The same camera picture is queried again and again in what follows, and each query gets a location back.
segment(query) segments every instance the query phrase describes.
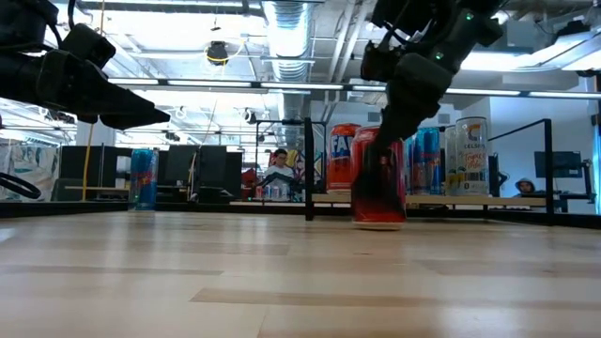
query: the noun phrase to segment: red soda can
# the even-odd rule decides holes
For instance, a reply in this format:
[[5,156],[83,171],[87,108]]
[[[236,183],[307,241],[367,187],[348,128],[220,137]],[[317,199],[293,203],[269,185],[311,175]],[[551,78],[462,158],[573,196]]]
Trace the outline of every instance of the red soda can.
[[340,124],[334,126],[330,134],[330,158],[328,161],[328,192],[350,192],[352,170],[350,168],[350,147],[355,132],[361,126]]
[[[380,157],[371,156],[368,154],[368,146],[374,142],[378,132],[379,127],[361,128],[353,140],[351,148],[353,180],[365,179],[364,169],[370,166],[378,169],[376,172],[372,170],[370,175],[378,175],[376,181],[381,184],[381,187],[372,187],[377,195],[381,195],[381,198],[374,198],[373,194],[366,194],[361,189],[357,189],[360,184],[353,185],[353,220],[361,229],[399,230],[400,223],[407,218],[404,146],[403,142],[399,140],[393,142]],[[386,189],[395,192],[395,200],[390,200],[391,195],[385,193],[389,192]]]

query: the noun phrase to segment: man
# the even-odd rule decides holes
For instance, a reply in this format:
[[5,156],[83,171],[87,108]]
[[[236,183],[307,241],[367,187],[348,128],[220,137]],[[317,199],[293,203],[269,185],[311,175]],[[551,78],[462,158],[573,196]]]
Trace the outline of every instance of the man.
[[[285,165],[288,159],[288,152],[284,149],[275,150],[275,164],[265,172],[265,179],[259,184],[268,185],[272,191],[273,200],[286,201],[290,194],[290,183],[294,180],[294,171]],[[277,195],[273,196],[273,189],[277,188]]]
[[527,179],[522,178],[518,182],[516,182],[516,188],[519,191],[519,194],[516,197],[521,196],[522,194],[544,194],[543,191],[537,191],[536,187],[534,187],[534,183]]

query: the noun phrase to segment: wooden floor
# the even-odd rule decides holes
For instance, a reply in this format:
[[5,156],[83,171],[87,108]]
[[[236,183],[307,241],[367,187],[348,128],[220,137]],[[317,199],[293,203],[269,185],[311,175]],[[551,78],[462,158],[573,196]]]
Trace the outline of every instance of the wooden floor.
[[0,221],[0,337],[601,337],[601,232],[297,216]]

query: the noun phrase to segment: energy drink can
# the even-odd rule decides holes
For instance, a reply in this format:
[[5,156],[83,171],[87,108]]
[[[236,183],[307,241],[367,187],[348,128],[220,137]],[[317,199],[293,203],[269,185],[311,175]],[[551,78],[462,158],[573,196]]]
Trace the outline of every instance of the energy drink can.
[[457,120],[457,193],[488,196],[488,130],[485,117]]
[[407,194],[412,194],[411,191],[411,173],[413,170],[413,148],[415,147],[415,135],[405,140],[405,187]]
[[157,200],[159,152],[135,149],[131,153],[130,210],[153,210]]
[[438,128],[417,131],[413,149],[411,192],[417,195],[442,194],[440,131]]
[[444,166],[446,195],[457,195],[457,132],[456,127],[447,127],[444,132]]

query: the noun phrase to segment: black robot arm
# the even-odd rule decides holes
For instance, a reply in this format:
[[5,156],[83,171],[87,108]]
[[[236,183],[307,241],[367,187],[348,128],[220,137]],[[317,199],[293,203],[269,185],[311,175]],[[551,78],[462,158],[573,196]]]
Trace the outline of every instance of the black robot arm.
[[[376,146],[407,139],[439,110],[439,100],[451,86],[461,63],[479,43],[489,46],[502,36],[491,17],[506,0],[379,0],[372,23],[388,29],[376,45],[369,42],[362,78],[385,82],[388,105]],[[424,32],[419,40],[416,32]],[[400,45],[392,47],[391,39]]]
[[[69,16],[74,4],[69,1]],[[116,50],[106,38],[75,24],[61,40],[57,13],[48,0],[0,0],[1,98],[73,113],[88,123],[100,117],[120,130],[169,121],[154,103],[108,82],[101,69]],[[46,25],[55,32],[57,49],[43,45]],[[43,56],[30,54],[42,50]]]

